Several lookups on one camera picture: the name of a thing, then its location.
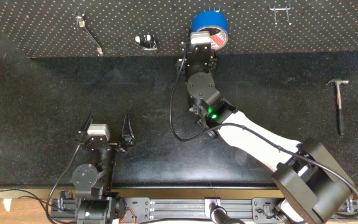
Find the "hammer handle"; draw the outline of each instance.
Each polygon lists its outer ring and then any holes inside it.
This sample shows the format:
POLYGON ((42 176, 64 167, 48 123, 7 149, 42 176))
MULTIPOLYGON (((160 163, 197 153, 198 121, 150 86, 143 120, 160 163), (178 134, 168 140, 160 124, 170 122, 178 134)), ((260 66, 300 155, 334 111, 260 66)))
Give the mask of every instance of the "hammer handle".
POLYGON ((345 135, 345 125, 344 125, 344 117, 342 114, 342 108, 338 108, 338 126, 339 126, 339 135, 345 135))

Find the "blue tape roll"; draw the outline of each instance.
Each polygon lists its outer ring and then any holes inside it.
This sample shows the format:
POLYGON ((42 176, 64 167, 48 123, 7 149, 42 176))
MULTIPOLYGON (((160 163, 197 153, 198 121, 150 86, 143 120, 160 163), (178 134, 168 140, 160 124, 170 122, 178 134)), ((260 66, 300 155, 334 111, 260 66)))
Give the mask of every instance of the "blue tape roll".
POLYGON ((215 50, 222 48, 229 39, 226 17, 216 11, 205 11, 197 14, 191 22, 191 31, 207 30, 211 34, 211 47, 215 50))

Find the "pegboard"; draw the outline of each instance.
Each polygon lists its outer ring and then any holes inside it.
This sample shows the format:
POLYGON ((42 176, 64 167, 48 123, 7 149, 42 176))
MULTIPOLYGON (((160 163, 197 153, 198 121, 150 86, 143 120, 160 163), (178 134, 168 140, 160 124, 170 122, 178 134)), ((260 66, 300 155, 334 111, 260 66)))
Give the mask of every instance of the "pegboard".
POLYGON ((86 13, 89 31, 105 56, 180 55, 192 18, 219 9, 227 17, 229 42, 220 54, 358 50, 358 1, 220 0, 0 0, 0 31, 28 57, 97 56, 76 27, 74 13, 86 13), (277 11, 270 7, 291 5, 277 11), (145 51, 135 36, 153 34, 158 52, 145 51))

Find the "wooden floor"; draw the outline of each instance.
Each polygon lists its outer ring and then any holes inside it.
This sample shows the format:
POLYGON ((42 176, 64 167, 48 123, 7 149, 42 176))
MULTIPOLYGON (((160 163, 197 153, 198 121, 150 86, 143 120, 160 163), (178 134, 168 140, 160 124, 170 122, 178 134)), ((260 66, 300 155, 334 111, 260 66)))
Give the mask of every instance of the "wooden floor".
POLYGON ((35 200, 12 199, 10 212, 5 210, 2 201, 0 199, 0 223, 49 223, 42 207, 35 200))

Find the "black tabletop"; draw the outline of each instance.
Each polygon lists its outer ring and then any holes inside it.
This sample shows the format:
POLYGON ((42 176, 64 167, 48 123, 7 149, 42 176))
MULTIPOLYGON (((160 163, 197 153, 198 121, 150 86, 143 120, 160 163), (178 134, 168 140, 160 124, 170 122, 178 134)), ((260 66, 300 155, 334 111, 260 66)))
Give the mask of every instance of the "black tabletop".
MULTIPOLYGON (((120 138, 125 113, 137 146, 116 156, 114 187, 273 187, 271 172, 239 149, 207 136, 179 142, 168 100, 177 57, 28 59, 0 37, 0 187, 50 187, 93 113, 120 138)), ((217 89, 248 118, 285 138, 319 139, 358 184, 358 52, 221 55, 217 89), (346 135, 336 128, 332 78, 345 78, 346 135)), ((174 97, 181 137, 200 128, 184 79, 174 97)), ((75 165, 89 161, 81 151, 75 165)), ((61 181, 70 187, 71 171, 61 181)))

